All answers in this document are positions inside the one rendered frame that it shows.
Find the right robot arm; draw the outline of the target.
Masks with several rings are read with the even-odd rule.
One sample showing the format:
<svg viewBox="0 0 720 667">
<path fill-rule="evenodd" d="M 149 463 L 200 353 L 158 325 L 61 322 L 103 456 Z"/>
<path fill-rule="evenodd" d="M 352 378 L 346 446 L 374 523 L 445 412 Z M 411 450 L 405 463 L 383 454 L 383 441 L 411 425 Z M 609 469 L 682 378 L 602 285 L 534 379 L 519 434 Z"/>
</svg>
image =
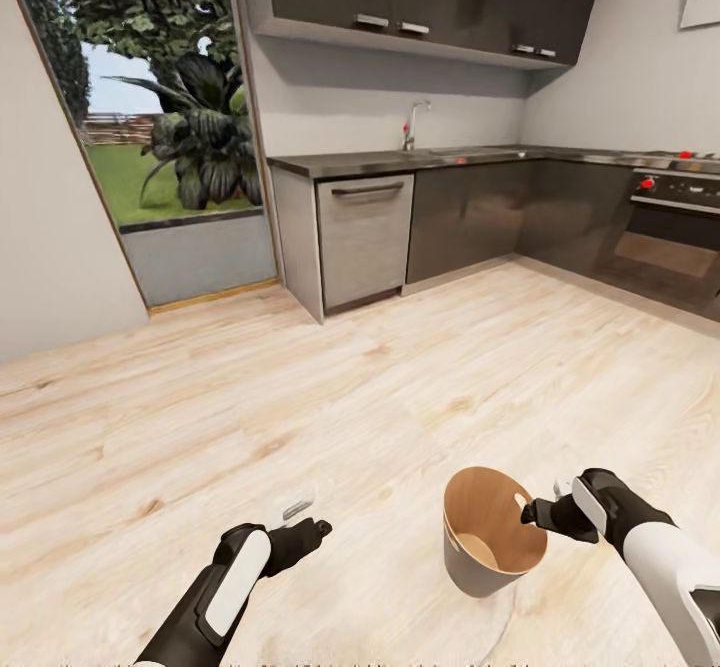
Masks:
<svg viewBox="0 0 720 667">
<path fill-rule="evenodd" d="M 720 667 L 720 557 L 638 497 L 615 472 L 555 478 L 555 502 L 525 504 L 521 523 L 614 545 L 677 643 L 688 667 Z"/>
</svg>

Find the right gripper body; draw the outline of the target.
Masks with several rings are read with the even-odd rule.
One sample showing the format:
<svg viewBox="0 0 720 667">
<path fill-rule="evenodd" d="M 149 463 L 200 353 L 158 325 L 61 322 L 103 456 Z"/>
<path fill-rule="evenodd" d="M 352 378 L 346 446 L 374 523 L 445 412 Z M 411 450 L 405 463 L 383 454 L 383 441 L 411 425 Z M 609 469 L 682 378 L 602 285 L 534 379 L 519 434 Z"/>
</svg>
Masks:
<svg viewBox="0 0 720 667">
<path fill-rule="evenodd" d="M 569 536 L 579 542 L 587 542 L 589 544 L 599 544 L 599 532 L 597 528 L 593 530 L 585 530 L 577 526 L 565 512 L 563 502 L 565 498 L 561 498 L 558 502 L 543 500 L 543 498 L 535 498 L 534 502 L 534 519 L 538 528 L 550 530 L 563 536 Z"/>
</svg>

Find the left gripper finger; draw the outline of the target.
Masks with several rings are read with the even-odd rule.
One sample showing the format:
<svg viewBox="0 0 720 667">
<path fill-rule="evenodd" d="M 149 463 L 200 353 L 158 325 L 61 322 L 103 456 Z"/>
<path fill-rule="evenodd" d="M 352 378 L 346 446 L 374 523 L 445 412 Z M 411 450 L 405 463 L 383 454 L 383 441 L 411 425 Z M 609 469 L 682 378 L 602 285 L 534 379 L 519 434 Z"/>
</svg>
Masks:
<svg viewBox="0 0 720 667">
<path fill-rule="evenodd" d="M 332 531 L 333 527 L 330 522 L 326 522 L 325 520 L 319 520 L 318 522 L 315 522 L 316 525 L 316 531 L 318 531 L 318 538 L 320 539 L 320 543 L 322 544 L 323 538 L 325 536 L 328 536 Z"/>
</svg>

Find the trash can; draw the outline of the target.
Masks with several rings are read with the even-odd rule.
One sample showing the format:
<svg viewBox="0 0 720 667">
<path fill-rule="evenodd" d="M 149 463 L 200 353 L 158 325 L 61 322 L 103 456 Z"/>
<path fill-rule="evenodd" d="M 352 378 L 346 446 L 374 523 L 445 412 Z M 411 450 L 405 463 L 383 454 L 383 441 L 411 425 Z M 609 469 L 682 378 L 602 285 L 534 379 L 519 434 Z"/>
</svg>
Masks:
<svg viewBox="0 0 720 667">
<path fill-rule="evenodd" d="M 548 530 L 522 524 L 515 496 L 527 489 L 500 470 L 455 472 L 443 495 L 444 562 L 451 580 L 473 598 L 487 598 L 541 565 Z"/>
</svg>

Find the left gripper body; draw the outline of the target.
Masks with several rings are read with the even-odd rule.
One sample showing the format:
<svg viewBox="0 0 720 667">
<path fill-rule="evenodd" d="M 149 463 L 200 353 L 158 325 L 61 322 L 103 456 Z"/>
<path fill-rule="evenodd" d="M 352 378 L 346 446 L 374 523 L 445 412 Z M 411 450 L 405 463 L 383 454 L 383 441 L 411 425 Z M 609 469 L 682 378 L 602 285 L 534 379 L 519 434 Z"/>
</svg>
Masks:
<svg viewBox="0 0 720 667">
<path fill-rule="evenodd" d="M 284 563 L 276 573 L 296 566 L 299 560 L 321 547 L 318 531 L 314 524 L 313 517 L 309 516 L 293 527 L 276 529 L 284 536 L 287 547 Z"/>
</svg>

